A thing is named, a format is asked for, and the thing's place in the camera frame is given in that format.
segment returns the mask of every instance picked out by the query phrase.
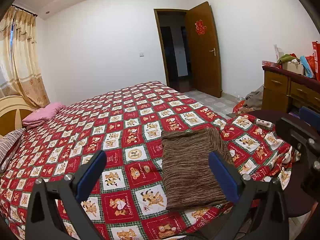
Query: beige curtain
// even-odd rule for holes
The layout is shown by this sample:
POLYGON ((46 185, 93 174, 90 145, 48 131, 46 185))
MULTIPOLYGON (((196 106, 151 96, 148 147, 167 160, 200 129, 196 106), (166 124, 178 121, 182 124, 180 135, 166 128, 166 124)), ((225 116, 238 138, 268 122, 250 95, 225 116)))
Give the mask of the beige curtain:
POLYGON ((13 6, 1 20, 0 97, 22 95, 30 104, 44 107, 49 99, 38 66, 35 27, 35 16, 13 6))

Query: dark round stool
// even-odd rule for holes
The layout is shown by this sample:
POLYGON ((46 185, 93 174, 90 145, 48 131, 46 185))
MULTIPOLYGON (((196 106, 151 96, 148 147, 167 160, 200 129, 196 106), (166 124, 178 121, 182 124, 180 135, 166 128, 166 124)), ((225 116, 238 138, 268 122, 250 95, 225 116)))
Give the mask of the dark round stool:
MULTIPOLYGON (((248 114, 271 123, 276 123, 281 119, 281 117, 285 117, 320 139, 320 136, 313 128, 307 125, 304 121, 290 114, 272 110, 257 110, 249 112, 248 114)), ((289 217, 300 217, 308 213, 311 210, 312 205, 315 203, 315 200, 307 195, 300 187, 307 172, 308 160, 306 156, 301 155, 300 161, 292 164, 290 181, 284 190, 284 198, 289 217)))

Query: wooden headboard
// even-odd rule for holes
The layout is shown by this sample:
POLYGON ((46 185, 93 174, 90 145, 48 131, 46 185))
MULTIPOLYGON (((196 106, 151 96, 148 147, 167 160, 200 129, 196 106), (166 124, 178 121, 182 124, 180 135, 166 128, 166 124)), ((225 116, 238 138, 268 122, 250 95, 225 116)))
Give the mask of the wooden headboard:
POLYGON ((7 133, 22 128, 21 120, 37 107, 25 102, 22 96, 0 98, 0 139, 7 133))

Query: bedspread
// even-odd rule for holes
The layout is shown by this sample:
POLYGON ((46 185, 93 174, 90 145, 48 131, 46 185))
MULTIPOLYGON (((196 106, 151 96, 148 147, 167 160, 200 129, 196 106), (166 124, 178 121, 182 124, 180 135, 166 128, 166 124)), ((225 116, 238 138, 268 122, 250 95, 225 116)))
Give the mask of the bedspread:
MULTIPOLYGON (((276 137, 273 124, 250 115, 225 120, 188 96, 149 82, 73 104, 26 132, 1 177, 0 210, 11 230, 24 238, 36 178, 60 180, 102 149, 107 165, 81 205, 105 239, 147 240, 194 232, 230 205, 165 209, 161 131, 205 127, 220 131, 241 174, 261 180, 281 171, 283 186, 288 182, 294 151, 276 137)), ((195 171, 193 179, 198 176, 201 171, 195 171)), ((63 203, 57 205, 68 233, 78 239, 63 203)))

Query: folded brown cloth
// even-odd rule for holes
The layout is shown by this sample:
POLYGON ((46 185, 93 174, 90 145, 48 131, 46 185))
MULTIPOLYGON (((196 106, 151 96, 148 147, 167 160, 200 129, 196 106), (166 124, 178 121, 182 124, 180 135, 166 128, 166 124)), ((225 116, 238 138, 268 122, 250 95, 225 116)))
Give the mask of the folded brown cloth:
POLYGON ((179 211, 227 203, 212 174, 208 154, 218 151, 233 164, 232 157, 215 128, 192 132, 163 132, 162 171, 167 210, 179 211))

